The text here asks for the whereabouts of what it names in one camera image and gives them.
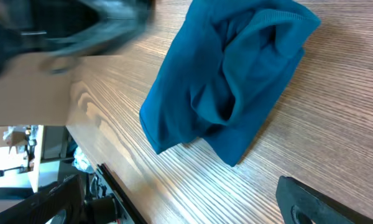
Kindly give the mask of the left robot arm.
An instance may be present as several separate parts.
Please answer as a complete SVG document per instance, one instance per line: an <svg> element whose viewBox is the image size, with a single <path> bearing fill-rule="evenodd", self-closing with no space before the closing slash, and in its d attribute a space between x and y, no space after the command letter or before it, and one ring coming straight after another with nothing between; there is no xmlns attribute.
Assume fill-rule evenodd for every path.
<svg viewBox="0 0 373 224"><path fill-rule="evenodd" d="M45 52L51 74L79 57L112 54L141 35L154 11L150 0L0 0L0 75L10 60Z"/></svg>

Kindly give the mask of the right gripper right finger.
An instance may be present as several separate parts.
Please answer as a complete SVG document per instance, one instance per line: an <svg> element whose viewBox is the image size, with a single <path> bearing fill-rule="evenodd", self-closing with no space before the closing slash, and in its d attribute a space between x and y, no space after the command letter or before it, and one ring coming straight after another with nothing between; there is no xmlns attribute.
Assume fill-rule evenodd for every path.
<svg viewBox="0 0 373 224"><path fill-rule="evenodd" d="M279 178L275 196L285 224L373 224L373 219L292 177Z"/></svg>

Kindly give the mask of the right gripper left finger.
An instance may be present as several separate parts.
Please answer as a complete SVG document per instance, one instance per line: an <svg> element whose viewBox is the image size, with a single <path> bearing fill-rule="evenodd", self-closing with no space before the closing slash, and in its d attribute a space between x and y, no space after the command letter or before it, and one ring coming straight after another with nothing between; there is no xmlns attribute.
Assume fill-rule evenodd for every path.
<svg viewBox="0 0 373 224"><path fill-rule="evenodd" d="M47 223L61 213L65 215L63 223L79 223L84 198L81 177L73 175L1 212L0 224Z"/></svg>

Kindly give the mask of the blue t-shirt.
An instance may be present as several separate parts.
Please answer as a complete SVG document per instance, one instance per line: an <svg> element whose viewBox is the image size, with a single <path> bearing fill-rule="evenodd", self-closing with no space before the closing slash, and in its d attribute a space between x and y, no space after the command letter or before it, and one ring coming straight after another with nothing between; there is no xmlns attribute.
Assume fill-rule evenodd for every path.
<svg viewBox="0 0 373 224"><path fill-rule="evenodd" d="M154 151L202 138L235 166L320 23L292 0L193 1L139 112Z"/></svg>

